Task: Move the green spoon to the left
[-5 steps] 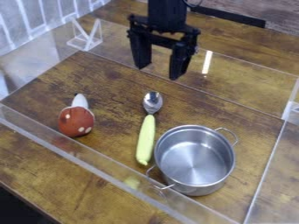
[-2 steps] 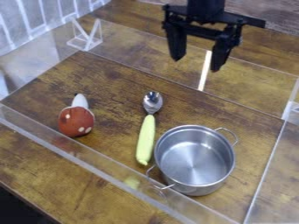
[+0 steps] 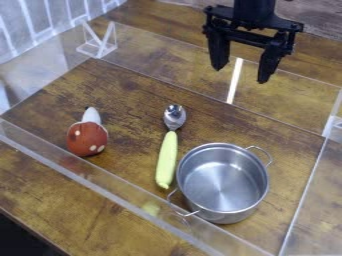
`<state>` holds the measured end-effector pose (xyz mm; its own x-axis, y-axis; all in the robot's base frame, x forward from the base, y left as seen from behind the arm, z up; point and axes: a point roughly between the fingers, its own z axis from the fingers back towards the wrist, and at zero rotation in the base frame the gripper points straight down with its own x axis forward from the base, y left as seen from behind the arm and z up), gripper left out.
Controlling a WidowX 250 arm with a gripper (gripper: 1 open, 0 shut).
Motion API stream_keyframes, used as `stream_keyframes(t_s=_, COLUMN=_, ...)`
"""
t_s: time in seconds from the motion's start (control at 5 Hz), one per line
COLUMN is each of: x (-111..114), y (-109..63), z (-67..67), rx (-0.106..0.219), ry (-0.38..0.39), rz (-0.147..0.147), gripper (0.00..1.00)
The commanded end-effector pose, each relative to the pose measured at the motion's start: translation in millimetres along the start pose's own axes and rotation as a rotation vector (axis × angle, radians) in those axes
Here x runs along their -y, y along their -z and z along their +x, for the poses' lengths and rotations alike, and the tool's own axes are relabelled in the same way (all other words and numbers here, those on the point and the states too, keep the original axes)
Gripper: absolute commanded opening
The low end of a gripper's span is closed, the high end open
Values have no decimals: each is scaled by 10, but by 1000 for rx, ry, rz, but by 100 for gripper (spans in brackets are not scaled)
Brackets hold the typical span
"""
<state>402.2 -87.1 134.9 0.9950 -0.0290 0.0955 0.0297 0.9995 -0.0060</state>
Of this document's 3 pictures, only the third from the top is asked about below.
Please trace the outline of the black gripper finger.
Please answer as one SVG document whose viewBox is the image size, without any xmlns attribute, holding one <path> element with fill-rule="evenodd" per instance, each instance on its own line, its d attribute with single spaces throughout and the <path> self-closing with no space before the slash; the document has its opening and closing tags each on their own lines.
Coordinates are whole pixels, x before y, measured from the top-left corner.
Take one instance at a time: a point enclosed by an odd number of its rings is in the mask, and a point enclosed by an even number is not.
<svg viewBox="0 0 342 256">
<path fill-rule="evenodd" d="M 271 41 L 266 46 L 265 52 L 261 55 L 258 67 L 258 83 L 263 84 L 269 81 L 271 75 L 277 71 L 282 58 L 291 54 L 285 43 Z"/>
<path fill-rule="evenodd" d="M 226 40 L 225 34 L 213 27 L 207 27 L 205 33 L 207 37 L 211 66 L 219 71 L 230 61 L 230 42 Z"/>
</svg>

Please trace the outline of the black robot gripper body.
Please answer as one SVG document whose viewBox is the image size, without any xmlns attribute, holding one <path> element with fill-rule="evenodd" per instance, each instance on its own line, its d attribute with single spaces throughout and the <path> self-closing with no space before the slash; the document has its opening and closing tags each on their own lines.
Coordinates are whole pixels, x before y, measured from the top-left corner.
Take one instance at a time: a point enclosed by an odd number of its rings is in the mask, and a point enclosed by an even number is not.
<svg viewBox="0 0 342 256">
<path fill-rule="evenodd" d="M 203 9 L 207 27 L 221 31 L 229 42 L 266 49 L 271 41 L 285 43 L 294 50 L 295 35 L 303 24 L 281 18 L 275 14 L 277 0 L 234 0 L 234 6 L 217 4 Z"/>
</svg>

